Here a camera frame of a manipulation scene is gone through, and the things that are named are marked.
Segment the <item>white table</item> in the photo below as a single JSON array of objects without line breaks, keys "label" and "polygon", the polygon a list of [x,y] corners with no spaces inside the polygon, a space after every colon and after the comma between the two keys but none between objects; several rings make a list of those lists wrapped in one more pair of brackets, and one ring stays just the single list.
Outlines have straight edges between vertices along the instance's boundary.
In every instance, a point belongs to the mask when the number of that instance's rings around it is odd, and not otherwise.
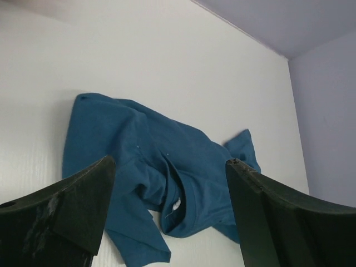
[{"label": "white table", "polygon": [[[0,202],[60,180],[81,92],[134,99],[216,142],[249,128],[263,173],[308,192],[286,59],[188,0],[63,1],[50,17],[0,3]],[[170,266],[243,266],[214,229],[165,240]],[[119,263],[105,236],[93,266]]]}]

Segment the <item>gray wall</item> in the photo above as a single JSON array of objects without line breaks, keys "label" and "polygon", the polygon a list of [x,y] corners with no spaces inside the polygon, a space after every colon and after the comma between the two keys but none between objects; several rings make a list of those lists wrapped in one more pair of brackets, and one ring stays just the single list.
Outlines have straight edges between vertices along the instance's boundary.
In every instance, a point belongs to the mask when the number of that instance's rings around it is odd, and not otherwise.
[{"label": "gray wall", "polygon": [[356,207],[356,32],[289,68],[310,194]]},{"label": "gray wall", "polygon": [[356,0],[194,0],[287,58],[356,29]]}]

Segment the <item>blue garment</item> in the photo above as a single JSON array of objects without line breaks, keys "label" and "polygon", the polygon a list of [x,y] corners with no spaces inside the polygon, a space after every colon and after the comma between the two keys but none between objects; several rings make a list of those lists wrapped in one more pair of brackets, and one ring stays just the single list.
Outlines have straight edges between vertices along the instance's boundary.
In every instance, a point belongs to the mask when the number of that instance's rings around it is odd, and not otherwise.
[{"label": "blue garment", "polygon": [[79,95],[65,144],[63,177],[106,155],[116,161],[116,180],[105,229],[127,266],[170,261],[147,209],[161,212],[166,235],[185,238],[214,226],[239,241],[225,163],[237,157],[260,171],[248,130],[222,147],[203,132],[134,101]]}]

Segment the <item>dark teal fabric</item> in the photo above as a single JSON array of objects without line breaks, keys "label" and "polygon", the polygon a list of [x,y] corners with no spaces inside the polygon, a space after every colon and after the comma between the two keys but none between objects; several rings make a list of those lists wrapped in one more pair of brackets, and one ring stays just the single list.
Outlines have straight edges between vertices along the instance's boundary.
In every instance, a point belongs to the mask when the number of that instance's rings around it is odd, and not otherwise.
[{"label": "dark teal fabric", "polygon": [[[106,155],[116,161],[106,231],[128,267],[170,261],[171,252],[147,209],[161,212],[166,235],[185,238],[213,226],[239,241],[225,163],[237,157],[260,171],[248,130],[223,147],[200,130],[134,101],[79,95],[65,144],[63,177]],[[179,208],[172,211],[179,199]]]}]

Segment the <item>blue cloth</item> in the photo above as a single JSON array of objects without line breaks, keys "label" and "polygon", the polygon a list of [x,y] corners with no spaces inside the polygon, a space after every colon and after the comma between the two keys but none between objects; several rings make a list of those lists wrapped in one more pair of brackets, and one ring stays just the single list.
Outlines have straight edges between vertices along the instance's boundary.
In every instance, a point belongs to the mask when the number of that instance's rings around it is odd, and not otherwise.
[{"label": "blue cloth", "polygon": [[161,212],[166,235],[185,238],[213,226],[239,241],[225,163],[237,157],[260,171],[248,130],[223,147],[134,101],[79,95],[65,144],[63,177],[106,155],[116,161],[116,178],[105,229],[127,266],[170,261],[171,252],[148,209]]}]

